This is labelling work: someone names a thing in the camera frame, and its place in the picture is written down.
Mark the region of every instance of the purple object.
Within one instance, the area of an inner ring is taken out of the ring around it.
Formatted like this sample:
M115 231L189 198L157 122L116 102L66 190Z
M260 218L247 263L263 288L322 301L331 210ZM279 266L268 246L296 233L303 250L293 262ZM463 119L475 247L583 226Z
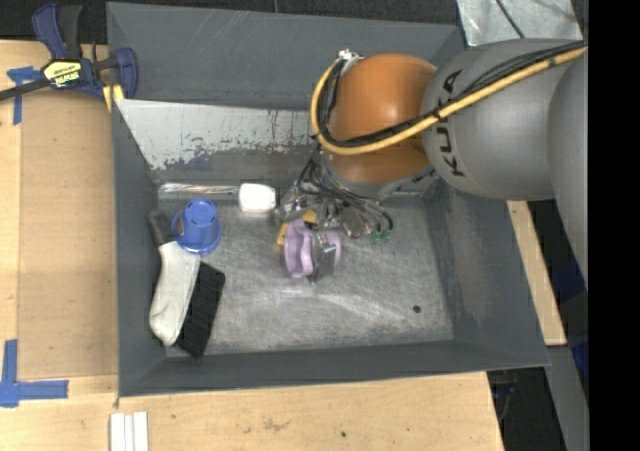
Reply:
M313 260L311 258L313 232L305 225L302 218L289 222L289 227L284 237L284 262L292 277L304 277L313 273ZM324 234L329 243L336 247L334 264L338 264L340 260L340 236L335 231L326 231Z
M182 248L206 255L218 246L222 235L218 208L210 200L193 199L173 217L171 229Z

